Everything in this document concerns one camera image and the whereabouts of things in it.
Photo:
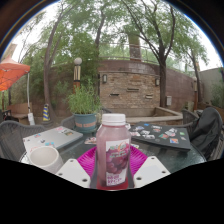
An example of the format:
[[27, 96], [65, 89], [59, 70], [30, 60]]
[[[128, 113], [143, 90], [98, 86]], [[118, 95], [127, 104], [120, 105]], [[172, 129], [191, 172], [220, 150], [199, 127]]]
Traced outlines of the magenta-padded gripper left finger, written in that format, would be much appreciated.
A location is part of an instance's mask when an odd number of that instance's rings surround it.
[[56, 175], [80, 187], [95, 189], [97, 183], [96, 148], [91, 148], [78, 159], [68, 159]]

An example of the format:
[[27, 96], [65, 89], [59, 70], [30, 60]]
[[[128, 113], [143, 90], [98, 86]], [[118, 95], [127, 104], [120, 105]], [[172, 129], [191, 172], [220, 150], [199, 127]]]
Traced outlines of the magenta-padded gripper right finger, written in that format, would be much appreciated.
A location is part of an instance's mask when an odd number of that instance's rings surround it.
[[135, 147], [131, 147], [130, 171], [135, 188], [143, 187], [170, 174], [156, 156], [147, 157]]

